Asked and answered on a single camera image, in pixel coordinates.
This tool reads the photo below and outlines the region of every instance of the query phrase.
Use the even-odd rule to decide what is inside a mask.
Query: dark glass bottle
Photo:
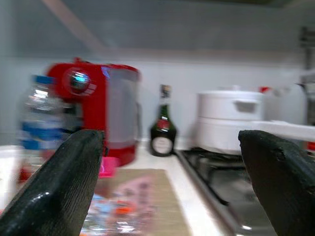
[[[161,85],[159,114],[150,130],[150,152],[154,156],[170,156],[174,152],[177,130],[168,113],[170,89]]]

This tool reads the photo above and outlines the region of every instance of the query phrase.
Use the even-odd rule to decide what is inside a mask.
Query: plastic bottle
[[[23,99],[20,141],[24,147],[26,169],[34,173],[62,142],[62,103],[52,91],[54,78],[35,76],[31,90]]]

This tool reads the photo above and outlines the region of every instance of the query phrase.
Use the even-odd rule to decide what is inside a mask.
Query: white wall
[[[197,92],[234,84],[255,89],[299,81],[302,55],[298,33],[303,18],[295,10],[206,2],[162,1],[161,5],[157,0],[119,0],[111,6],[117,16],[109,14],[110,11],[98,14],[95,11],[100,7],[88,11],[88,6],[82,8],[90,14],[80,15],[81,8],[71,5],[72,1],[65,2],[106,46],[112,42],[112,50],[101,59],[96,58],[47,9],[45,18],[38,17],[43,21],[41,26],[34,28],[27,23],[29,17],[34,17],[34,13],[25,9],[27,6],[23,6],[21,16],[16,5],[1,3],[0,29],[8,34],[0,35],[0,133],[15,133],[20,112],[17,102],[30,86],[31,75],[42,74],[52,63],[69,61],[74,56],[83,56],[91,62],[124,63],[141,71],[145,137],[156,117],[162,83],[172,86],[172,119],[179,135],[186,139],[193,130]],[[129,4],[132,14],[126,14],[130,11],[121,7],[124,3]],[[1,14],[8,11],[12,14]],[[51,29],[60,29],[62,37],[54,37],[55,40],[47,43]]]

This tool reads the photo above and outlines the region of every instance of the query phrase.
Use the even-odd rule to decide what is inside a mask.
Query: white countertop
[[[166,170],[191,234],[193,236],[226,235],[216,213],[205,204],[200,192],[176,156],[156,157],[150,155],[144,148],[139,148],[136,160],[123,168]]]

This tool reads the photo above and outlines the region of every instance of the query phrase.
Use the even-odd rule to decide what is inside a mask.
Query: stove top
[[[255,195],[241,156],[198,147],[176,154],[234,235],[277,235]]]

